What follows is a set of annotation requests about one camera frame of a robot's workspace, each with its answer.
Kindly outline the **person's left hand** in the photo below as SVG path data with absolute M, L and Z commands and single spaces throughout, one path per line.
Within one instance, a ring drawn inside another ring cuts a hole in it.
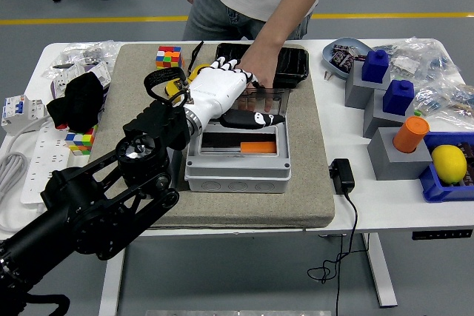
M 238 68 L 252 73 L 260 87 L 270 90 L 273 88 L 281 47 L 279 43 L 256 39 L 242 56 Z

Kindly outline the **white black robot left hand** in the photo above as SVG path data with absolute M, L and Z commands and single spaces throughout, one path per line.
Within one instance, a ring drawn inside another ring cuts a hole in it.
M 259 87 L 258 79 L 237 68 L 238 62 L 217 58 L 204 67 L 190 84 L 193 102 L 184 105 L 187 126 L 192 136 L 203 133 L 209 122 L 219 120 L 226 128 L 257 130 L 285 122 L 283 115 L 234 110 L 232 105 L 248 84 Z

